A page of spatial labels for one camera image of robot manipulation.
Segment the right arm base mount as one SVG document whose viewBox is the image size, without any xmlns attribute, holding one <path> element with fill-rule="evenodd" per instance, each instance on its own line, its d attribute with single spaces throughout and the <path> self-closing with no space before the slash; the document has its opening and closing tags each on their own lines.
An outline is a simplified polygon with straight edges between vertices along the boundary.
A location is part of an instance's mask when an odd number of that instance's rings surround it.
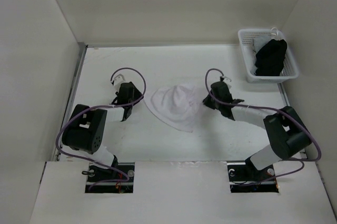
<svg viewBox="0 0 337 224">
<path fill-rule="evenodd" d="M 275 178 L 273 165 L 262 170 L 256 170 L 245 162 L 228 162 L 227 170 L 231 193 L 278 193 L 279 188 Z"/>
</svg>

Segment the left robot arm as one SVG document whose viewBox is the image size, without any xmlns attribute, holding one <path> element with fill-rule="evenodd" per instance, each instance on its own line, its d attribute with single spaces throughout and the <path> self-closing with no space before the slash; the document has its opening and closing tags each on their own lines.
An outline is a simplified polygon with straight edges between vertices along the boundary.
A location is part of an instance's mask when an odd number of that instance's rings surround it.
<svg viewBox="0 0 337 224">
<path fill-rule="evenodd" d="M 112 101 L 112 105 L 118 107 L 111 110 L 97 108 L 82 114 L 64 130 L 62 144 L 79 151 L 85 158 L 97 161 L 96 165 L 101 167 L 100 175 L 106 181 L 113 181 L 118 175 L 118 161 L 102 145 L 105 124 L 107 120 L 126 121 L 140 98 L 142 93 L 132 82 L 121 83 Z"/>
</svg>

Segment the white tank top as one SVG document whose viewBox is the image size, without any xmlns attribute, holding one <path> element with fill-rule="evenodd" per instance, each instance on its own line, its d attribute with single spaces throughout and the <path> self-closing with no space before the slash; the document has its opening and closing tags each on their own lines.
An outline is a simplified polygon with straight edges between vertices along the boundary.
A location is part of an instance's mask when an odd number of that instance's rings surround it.
<svg viewBox="0 0 337 224">
<path fill-rule="evenodd" d="M 161 87 L 145 94 L 149 111 L 168 126 L 191 133 L 203 113 L 206 89 L 191 83 Z"/>
</svg>

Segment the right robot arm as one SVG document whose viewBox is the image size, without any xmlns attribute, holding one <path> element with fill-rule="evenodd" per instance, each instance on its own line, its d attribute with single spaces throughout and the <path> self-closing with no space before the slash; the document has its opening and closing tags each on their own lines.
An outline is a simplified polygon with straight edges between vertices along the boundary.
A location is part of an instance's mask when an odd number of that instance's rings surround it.
<svg viewBox="0 0 337 224">
<path fill-rule="evenodd" d="M 211 85 L 203 104 L 218 110 L 223 117 L 232 121 L 245 122 L 266 131 L 269 144 L 245 160 L 244 173 L 249 179 L 258 179 L 263 169 L 281 160 L 290 160 L 312 143 L 304 132 L 302 120 L 292 107 L 285 106 L 271 114 L 264 108 L 254 109 L 241 99 L 233 99 L 228 85 L 223 81 Z"/>
</svg>

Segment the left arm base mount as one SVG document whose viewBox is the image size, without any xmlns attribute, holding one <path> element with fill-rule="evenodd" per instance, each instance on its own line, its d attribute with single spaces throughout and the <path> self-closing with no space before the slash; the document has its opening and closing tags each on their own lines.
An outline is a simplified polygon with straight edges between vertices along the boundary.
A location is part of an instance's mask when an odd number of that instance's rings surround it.
<svg viewBox="0 0 337 224">
<path fill-rule="evenodd" d="M 85 193 L 87 194 L 132 194 L 134 191 L 135 163 L 119 163 L 117 169 L 126 173 L 129 180 L 119 172 L 89 165 L 82 171 L 86 177 Z"/>
</svg>

